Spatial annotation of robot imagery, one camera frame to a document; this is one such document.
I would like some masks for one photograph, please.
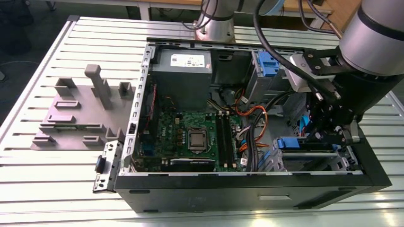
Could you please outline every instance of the aluminum table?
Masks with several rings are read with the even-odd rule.
[[[91,85],[87,64],[99,64],[110,85],[141,76],[147,37],[194,39],[181,23],[71,18],[0,128],[0,225],[157,226],[404,226],[404,109],[390,93],[362,122],[393,186],[321,210],[137,214],[118,194],[93,194],[101,151],[35,151],[31,141],[57,95],[58,78]],[[274,45],[334,48],[338,39],[314,32],[266,29]],[[237,27],[237,41],[259,43]]]

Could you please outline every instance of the black connector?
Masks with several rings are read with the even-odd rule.
[[[135,134],[135,130],[137,130],[137,124],[131,123],[129,134]]]

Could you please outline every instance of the floor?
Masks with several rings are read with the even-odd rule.
[[[69,16],[129,18],[130,12],[131,18],[141,18],[138,8],[131,8],[127,11],[125,6],[59,2],[57,7],[57,11],[51,12],[45,1],[31,2],[30,10],[35,22],[33,25],[26,26],[25,29],[33,43],[33,49],[29,53],[19,56],[10,56],[0,51],[0,71],[7,76],[7,79],[0,82],[0,124],[9,115]],[[169,9],[159,11],[153,9],[153,20],[191,22],[198,16],[198,11],[170,11]],[[251,15],[238,15],[235,23],[239,26],[253,26]],[[397,86],[394,91],[401,101],[404,102],[404,81]]]

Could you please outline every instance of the blue latch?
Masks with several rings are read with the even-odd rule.
[[[275,77],[279,71],[279,62],[266,51],[259,51],[259,63],[266,77]]]
[[[285,148],[301,148],[298,138],[281,138],[278,139],[278,147]]]

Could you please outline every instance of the wooden table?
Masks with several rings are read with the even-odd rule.
[[[74,3],[89,3],[89,4],[103,4],[103,5],[121,5],[121,6],[137,6],[141,9],[142,20],[151,20],[151,8],[169,8],[169,9],[190,9],[201,10],[201,5],[203,0],[54,0],[62,2]],[[286,0],[285,3],[286,11],[283,15],[286,17],[301,17],[298,0]],[[314,18],[311,26],[321,28],[323,21],[313,13],[307,2],[303,3],[303,9],[307,18]],[[334,13],[334,9],[325,2],[323,6],[318,6],[319,11],[325,15]]]

